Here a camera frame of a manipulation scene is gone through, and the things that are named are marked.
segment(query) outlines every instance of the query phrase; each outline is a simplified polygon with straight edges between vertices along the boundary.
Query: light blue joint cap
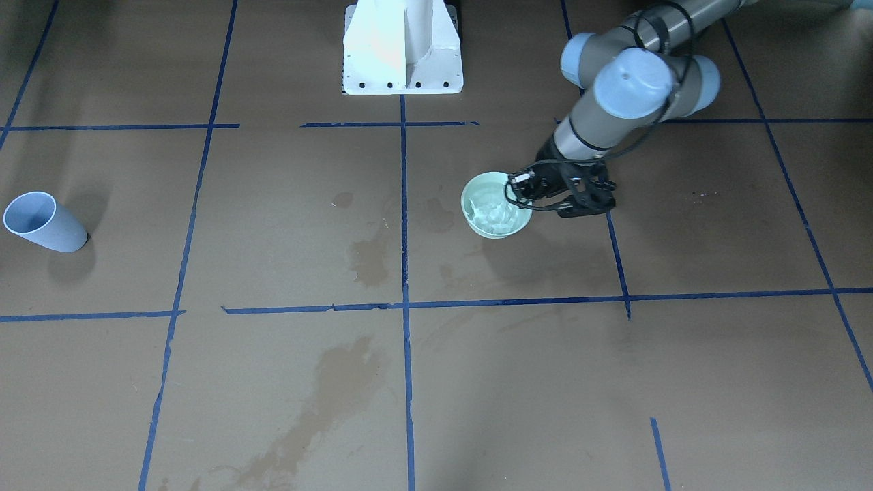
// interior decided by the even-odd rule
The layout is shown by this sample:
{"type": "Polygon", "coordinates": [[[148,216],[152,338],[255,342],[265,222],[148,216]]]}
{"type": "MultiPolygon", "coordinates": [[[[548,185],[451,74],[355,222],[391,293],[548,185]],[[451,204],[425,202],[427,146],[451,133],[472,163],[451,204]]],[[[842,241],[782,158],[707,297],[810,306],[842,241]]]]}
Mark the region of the light blue joint cap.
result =
{"type": "Polygon", "coordinates": [[[565,79],[570,80],[579,88],[585,88],[579,79],[579,59],[582,57],[585,43],[592,36],[594,34],[591,32],[576,34],[567,42],[564,51],[560,54],[560,72],[564,74],[565,79]]]}
{"type": "Polygon", "coordinates": [[[718,67],[715,66],[715,63],[706,56],[700,55],[694,55],[694,61],[700,68],[700,96],[698,103],[686,116],[690,116],[704,107],[709,107],[721,89],[721,75],[718,73],[718,67]]]}
{"type": "Polygon", "coordinates": [[[653,52],[629,48],[609,62],[595,79],[600,107],[616,118],[635,120],[654,113],[673,90],[673,74],[653,52]]]}

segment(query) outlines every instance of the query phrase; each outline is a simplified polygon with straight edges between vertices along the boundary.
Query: floor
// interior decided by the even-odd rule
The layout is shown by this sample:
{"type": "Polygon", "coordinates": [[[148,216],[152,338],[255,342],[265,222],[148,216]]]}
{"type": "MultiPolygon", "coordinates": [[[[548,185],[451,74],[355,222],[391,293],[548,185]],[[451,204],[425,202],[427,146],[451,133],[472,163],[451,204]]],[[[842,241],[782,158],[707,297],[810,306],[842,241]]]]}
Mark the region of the floor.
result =
{"type": "Polygon", "coordinates": [[[0,234],[0,490],[873,488],[873,12],[714,24],[608,216],[488,240],[646,3],[466,2],[406,97],[340,92],[347,3],[0,3],[0,201],[91,234],[0,234]]]}

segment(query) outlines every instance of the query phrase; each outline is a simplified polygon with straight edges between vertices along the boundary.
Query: cup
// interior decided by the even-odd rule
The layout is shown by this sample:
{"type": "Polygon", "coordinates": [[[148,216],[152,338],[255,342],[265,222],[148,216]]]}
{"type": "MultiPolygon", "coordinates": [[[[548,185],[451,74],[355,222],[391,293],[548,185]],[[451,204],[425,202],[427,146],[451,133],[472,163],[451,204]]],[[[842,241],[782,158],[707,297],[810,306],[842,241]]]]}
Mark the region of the cup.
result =
{"type": "MultiPolygon", "coordinates": [[[[461,192],[461,210],[473,231],[486,239],[503,239],[527,225],[532,211],[506,201],[505,172],[485,172],[473,177],[461,192]]],[[[510,196],[515,191],[509,189],[510,196]]]]}
{"type": "Polygon", "coordinates": [[[3,212],[6,230],[58,252],[85,245],[85,227],[49,193],[31,191],[12,200],[3,212]]]}

